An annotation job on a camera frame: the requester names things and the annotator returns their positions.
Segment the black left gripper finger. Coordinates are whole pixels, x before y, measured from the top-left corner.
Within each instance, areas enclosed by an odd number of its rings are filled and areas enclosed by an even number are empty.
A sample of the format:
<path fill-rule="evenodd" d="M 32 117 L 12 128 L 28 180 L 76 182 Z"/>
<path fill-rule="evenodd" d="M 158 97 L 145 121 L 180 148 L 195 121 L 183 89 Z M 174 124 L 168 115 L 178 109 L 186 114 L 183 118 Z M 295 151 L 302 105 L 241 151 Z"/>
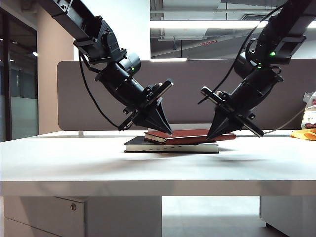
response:
<path fill-rule="evenodd" d="M 163 111 L 153 111 L 149 115 L 138 111 L 134 117 L 134 124 L 161 132 L 166 132 L 166 117 Z"/>
<path fill-rule="evenodd" d="M 172 129 L 163 111 L 161 99 L 158 99 L 153 105 L 153 107 L 150 109 L 148 123 L 148 128 L 161 131 L 167 134 L 172 133 Z"/>

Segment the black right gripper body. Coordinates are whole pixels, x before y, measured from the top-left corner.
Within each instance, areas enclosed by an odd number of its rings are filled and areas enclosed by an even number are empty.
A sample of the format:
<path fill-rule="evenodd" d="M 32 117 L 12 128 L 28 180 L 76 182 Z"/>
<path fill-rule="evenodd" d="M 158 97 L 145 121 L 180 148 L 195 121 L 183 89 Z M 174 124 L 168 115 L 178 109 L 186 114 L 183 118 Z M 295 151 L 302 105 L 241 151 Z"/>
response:
<path fill-rule="evenodd" d="M 204 86 L 201 93 L 205 99 L 211 100 L 216 106 L 223 106 L 230 115 L 235 116 L 242 123 L 242 128 L 247 128 L 258 137 L 264 135 L 264 132 L 251 122 L 255 118 L 252 109 L 262 101 L 262 97 L 257 95 L 249 85 L 240 84 L 232 94 L 226 92 L 216 94 Z"/>

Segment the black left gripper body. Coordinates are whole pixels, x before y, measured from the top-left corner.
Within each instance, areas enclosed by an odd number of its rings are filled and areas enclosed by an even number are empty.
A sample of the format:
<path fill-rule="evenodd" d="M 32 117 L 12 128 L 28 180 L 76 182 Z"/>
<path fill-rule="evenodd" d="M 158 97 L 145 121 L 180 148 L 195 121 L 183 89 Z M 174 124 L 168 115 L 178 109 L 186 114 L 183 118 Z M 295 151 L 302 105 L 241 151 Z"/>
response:
<path fill-rule="evenodd" d="M 167 79 L 164 83 L 148 85 L 138 96 L 134 96 L 133 103 L 123 110 L 125 114 L 131 113 L 131 115 L 122 122 L 122 124 L 118 127 L 118 130 L 128 130 L 134 124 L 134 117 L 138 111 L 149 115 L 150 109 L 153 107 L 155 102 L 158 99 L 162 100 L 162 95 L 171 86 L 173 86 L 172 80 Z"/>

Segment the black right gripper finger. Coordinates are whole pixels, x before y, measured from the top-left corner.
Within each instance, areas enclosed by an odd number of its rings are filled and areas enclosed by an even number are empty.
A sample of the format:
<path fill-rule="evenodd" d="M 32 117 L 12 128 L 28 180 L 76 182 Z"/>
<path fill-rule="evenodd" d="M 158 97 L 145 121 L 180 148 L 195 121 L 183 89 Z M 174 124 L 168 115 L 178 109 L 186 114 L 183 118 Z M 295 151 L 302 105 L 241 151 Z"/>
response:
<path fill-rule="evenodd" d="M 219 123 L 216 131 L 217 135 L 223 135 L 236 130 L 241 130 L 242 123 L 235 116 L 225 115 L 223 113 L 218 113 L 216 116 Z"/>
<path fill-rule="evenodd" d="M 221 105 L 216 106 L 212 125 L 207 134 L 208 140 L 230 133 L 229 112 Z"/>

